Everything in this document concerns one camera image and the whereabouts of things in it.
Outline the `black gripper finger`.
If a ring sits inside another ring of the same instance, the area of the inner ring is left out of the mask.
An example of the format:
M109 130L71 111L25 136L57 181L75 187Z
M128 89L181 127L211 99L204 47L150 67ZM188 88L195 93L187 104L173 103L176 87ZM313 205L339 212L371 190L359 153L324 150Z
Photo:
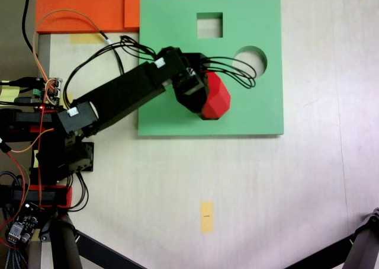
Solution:
M191 95L186 95L181 91L174 90L177 102L183 105L190 112L200 116L207 101L208 91L206 88L199 89Z

